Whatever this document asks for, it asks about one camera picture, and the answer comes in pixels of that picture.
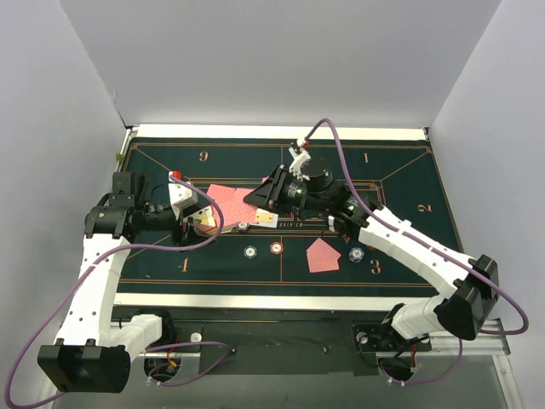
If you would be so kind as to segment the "red-backed playing card deck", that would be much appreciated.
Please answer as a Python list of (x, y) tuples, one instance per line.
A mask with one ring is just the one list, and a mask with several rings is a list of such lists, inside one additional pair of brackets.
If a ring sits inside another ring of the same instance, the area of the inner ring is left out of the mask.
[(224, 228), (233, 228), (240, 222), (252, 224), (255, 221), (257, 208), (244, 202), (251, 193), (248, 188), (222, 186), (219, 205), (224, 216)]

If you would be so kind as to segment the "red card position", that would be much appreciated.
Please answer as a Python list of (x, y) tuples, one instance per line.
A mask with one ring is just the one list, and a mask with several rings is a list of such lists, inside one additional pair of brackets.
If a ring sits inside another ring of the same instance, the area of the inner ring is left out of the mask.
[(307, 253), (309, 251), (318, 251), (318, 252), (338, 252), (335, 250), (331, 245), (329, 245), (327, 242), (325, 242), (323, 239), (316, 239), (308, 248)]
[(230, 201), (235, 193), (235, 188), (219, 184), (210, 184), (207, 191), (208, 196), (218, 205)]
[(309, 251), (307, 253), (307, 265), (311, 274), (337, 271), (339, 269), (338, 252)]

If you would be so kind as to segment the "blue chip position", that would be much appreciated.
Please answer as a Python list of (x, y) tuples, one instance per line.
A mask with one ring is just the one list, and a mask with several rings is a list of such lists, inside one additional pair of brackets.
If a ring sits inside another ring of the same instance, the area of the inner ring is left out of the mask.
[(248, 230), (250, 227), (250, 225), (247, 223), (247, 222), (239, 222), (237, 225), (236, 225), (236, 229), (239, 231), (239, 232), (244, 232), (246, 230)]

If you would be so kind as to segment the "red poker chip stack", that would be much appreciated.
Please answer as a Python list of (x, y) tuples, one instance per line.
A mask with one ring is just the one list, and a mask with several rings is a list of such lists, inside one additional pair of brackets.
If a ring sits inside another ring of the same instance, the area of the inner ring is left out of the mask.
[(280, 255), (284, 251), (284, 246), (280, 242), (273, 242), (270, 244), (270, 251), (274, 255)]

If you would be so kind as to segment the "green poker chip stack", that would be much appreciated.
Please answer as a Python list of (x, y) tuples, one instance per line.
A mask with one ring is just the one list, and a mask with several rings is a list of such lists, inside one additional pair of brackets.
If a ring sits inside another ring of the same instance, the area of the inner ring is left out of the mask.
[(249, 245), (244, 248), (244, 256), (246, 258), (254, 258), (257, 256), (257, 249), (253, 245)]

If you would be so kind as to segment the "blue chips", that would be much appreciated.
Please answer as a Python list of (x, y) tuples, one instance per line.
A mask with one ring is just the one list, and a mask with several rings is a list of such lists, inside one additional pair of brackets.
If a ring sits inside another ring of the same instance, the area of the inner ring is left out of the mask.
[(360, 247), (353, 247), (348, 253), (351, 262), (359, 263), (364, 259), (364, 251)]

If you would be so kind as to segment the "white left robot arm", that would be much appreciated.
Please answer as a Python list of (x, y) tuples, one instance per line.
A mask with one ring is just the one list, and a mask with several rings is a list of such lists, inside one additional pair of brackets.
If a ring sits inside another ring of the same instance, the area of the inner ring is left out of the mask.
[(140, 313), (126, 324), (111, 325), (118, 283), (136, 237), (146, 231), (174, 235), (171, 251), (189, 251), (183, 239), (183, 211), (206, 195), (181, 174), (168, 174), (169, 205), (147, 204), (146, 176), (116, 172), (112, 190), (85, 218), (83, 261), (67, 315), (54, 343), (39, 349), (37, 363), (61, 393), (119, 393), (132, 362), (152, 346), (170, 348), (175, 340), (165, 312)]

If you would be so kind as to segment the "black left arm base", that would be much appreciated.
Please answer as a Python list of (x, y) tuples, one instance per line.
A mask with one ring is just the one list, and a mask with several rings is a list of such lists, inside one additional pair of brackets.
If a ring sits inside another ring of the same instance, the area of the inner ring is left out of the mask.
[(204, 340), (204, 327), (196, 322), (176, 320), (166, 310), (140, 310), (121, 327), (120, 343), (131, 354), (175, 343)]

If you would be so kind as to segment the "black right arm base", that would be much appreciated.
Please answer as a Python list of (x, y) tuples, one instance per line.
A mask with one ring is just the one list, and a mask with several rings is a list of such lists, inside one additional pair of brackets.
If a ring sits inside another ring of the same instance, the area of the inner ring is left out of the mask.
[(429, 352), (432, 349), (431, 341), (419, 336), (418, 343), (410, 338), (404, 339), (389, 327), (378, 322), (357, 322), (352, 325), (355, 346), (365, 353), (375, 352), (410, 352), (416, 348), (417, 352)]

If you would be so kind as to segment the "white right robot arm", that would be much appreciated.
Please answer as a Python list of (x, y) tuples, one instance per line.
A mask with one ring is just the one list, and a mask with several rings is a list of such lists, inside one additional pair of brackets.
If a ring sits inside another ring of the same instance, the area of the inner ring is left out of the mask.
[(296, 173), (278, 165), (244, 202), (281, 216), (316, 216), (330, 231), (381, 251), (427, 281), (436, 296), (399, 303), (381, 323), (381, 340), (391, 349), (436, 331), (474, 340), (498, 301), (493, 259), (473, 259), (432, 241), (386, 206), (352, 192), (322, 159), (306, 160)]

